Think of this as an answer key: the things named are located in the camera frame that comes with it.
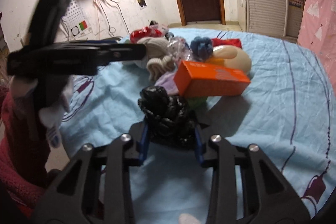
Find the right hand white glove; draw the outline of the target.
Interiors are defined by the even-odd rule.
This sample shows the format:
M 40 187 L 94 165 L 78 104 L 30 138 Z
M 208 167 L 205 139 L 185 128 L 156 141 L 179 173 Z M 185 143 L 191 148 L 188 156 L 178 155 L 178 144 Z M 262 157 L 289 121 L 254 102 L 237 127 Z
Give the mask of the right hand white glove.
M 183 213 L 178 218 L 178 224 L 201 224 L 200 221 L 188 213 Z

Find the left hand white glove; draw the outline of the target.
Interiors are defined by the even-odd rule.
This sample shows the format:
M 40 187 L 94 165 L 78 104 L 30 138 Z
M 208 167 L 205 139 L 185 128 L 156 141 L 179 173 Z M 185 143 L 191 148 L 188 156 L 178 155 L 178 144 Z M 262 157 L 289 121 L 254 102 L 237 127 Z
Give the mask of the left hand white glove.
M 51 76 L 28 80 L 15 76 L 11 80 L 10 92 L 18 116 L 27 118 L 32 131 L 42 125 L 46 129 L 44 136 L 48 144 L 52 148 L 60 147 L 62 138 L 59 128 L 64 114 L 70 112 L 74 77 Z

